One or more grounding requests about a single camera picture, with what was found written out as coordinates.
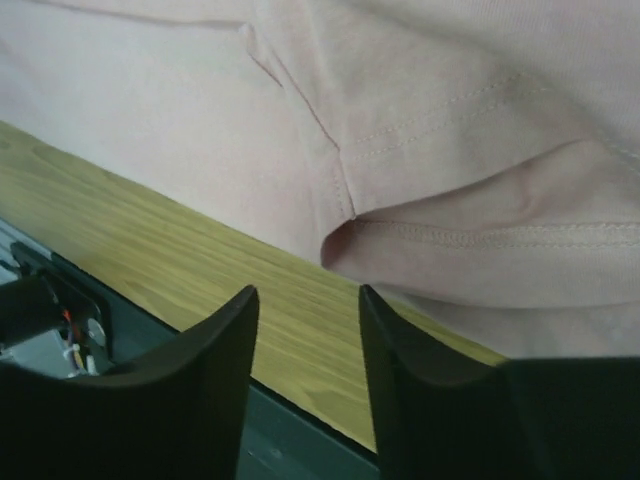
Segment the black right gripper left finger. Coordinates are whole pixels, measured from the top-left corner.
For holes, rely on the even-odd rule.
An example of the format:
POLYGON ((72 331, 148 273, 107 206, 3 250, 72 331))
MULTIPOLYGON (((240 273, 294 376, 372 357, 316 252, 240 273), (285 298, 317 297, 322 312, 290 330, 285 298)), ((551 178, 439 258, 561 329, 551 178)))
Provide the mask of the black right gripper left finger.
POLYGON ((248 286, 100 376, 1 369, 5 479, 232 479, 259 318, 248 286))

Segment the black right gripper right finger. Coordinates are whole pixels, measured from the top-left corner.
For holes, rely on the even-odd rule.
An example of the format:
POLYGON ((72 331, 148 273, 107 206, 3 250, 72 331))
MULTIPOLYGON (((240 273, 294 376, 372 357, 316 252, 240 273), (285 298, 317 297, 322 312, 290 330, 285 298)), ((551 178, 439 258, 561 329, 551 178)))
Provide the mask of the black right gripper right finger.
POLYGON ((384 479, 635 479, 635 357, 473 360, 372 288, 359 325, 384 479))

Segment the dusty pink graphic t-shirt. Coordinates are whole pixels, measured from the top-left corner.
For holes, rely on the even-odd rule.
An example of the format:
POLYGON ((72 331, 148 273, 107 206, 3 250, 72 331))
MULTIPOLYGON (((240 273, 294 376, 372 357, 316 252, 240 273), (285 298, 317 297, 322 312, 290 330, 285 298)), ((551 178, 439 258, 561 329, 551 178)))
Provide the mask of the dusty pink graphic t-shirt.
POLYGON ((1 118, 505 356, 639 351, 635 1, 5 1, 1 118))

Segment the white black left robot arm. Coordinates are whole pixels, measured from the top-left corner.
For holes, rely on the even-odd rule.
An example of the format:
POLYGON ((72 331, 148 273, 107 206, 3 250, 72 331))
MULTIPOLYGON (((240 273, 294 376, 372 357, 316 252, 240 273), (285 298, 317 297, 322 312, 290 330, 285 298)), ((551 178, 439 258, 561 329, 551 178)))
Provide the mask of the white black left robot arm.
POLYGON ((56 343, 73 373, 97 374, 113 365, 111 308, 106 297, 23 242, 1 266, 16 278, 1 285, 1 351, 44 334, 56 343))

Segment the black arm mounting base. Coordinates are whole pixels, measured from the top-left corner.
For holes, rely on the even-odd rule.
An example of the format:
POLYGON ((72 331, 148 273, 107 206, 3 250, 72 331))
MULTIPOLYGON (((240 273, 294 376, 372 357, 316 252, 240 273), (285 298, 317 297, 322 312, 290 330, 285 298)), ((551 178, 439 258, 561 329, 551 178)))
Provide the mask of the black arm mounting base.
POLYGON ((177 332, 1 227, 5 479, 375 479, 373 457, 261 384, 246 287, 177 332))

